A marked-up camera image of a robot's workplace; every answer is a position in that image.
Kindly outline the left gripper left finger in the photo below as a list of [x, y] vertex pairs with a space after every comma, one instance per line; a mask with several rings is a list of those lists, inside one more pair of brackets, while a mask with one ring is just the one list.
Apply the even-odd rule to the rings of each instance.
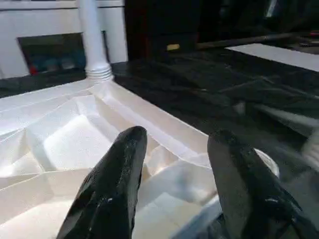
[[132, 238], [147, 142], [142, 126], [130, 127], [117, 136], [85, 177], [57, 238]]

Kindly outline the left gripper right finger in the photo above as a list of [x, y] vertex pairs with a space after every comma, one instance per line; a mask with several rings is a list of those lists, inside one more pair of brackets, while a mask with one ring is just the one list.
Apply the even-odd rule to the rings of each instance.
[[319, 232], [255, 149], [228, 130], [209, 135], [207, 152], [233, 239], [317, 239]]

